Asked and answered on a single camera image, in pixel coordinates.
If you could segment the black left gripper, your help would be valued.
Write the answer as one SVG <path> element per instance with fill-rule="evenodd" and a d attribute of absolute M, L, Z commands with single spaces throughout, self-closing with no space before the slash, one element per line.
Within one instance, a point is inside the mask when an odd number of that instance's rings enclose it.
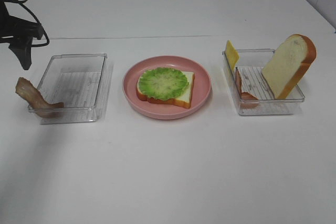
<path fill-rule="evenodd" d="M 14 39 L 15 37 L 33 37 L 38 40 L 44 35 L 44 28 L 36 15 L 24 4 L 28 0 L 1 0 L 1 43 L 10 42 L 8 48 L 16 55 L 22 68 L 31 66 L 32 39 Z M 14 3 L 25 9 L 35 19 L 34 22 L 11 16 L 6 3 Z"/>

